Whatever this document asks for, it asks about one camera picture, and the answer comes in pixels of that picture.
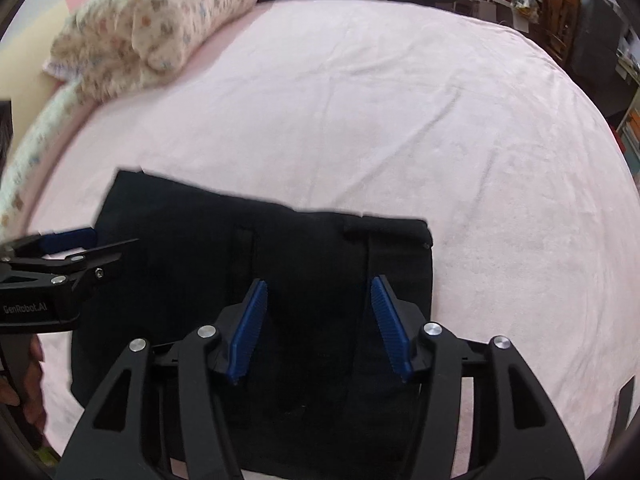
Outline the person's left hand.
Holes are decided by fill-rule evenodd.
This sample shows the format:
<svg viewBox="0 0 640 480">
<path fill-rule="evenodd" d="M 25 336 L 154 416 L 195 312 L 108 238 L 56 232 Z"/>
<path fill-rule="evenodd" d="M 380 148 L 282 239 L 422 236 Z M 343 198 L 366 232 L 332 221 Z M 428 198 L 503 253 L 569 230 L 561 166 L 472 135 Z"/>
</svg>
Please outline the person's left hand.
<svg viewBox="0 0 640 480">
<path fill-rule="evenodd" d="M 16 421 L 27 442 L 34 448 L 46 443 L 42 380 L 44 355 L 37 335 L 1 337 L 1 403 L 21 413 Z"/>
</svg>

